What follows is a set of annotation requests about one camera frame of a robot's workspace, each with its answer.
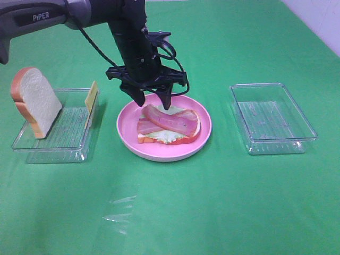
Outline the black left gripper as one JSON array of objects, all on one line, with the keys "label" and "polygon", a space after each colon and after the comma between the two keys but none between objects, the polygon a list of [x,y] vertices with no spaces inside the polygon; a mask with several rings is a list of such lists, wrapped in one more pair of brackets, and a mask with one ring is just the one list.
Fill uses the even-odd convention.
[{"label": "black left gripper", "polygon": [[156,93],[163,108],[171,106],[173,84],[188,87],[187,74],[176,59],[175,50],[165,50],[165,55],[157,50],[122,50],[124,65],[112,65],[107,71],[108,79],[122,81],[120,90],[129,95],[142,107],[146,101],[143,91]]}]

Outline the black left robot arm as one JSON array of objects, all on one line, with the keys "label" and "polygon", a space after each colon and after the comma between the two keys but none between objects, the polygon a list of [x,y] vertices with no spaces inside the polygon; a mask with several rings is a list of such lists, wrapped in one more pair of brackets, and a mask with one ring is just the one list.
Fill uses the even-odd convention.
[{"label": "black left robot arm", "polygon": [[150,32],[146,26],[144,1],[2,1],[1,63],[9,60],[11,39],[64,24],[84,32],[86,27],[107,23],[123,65],[112,63],[106,75],[119,79],[120,89],[139,106],[144,92],[156,94],[168,109],[174,97],[173,85],[189,90],[187,74],[162,65],[162,59],[176,60],[176,51],[167,42],[168,32]]}]

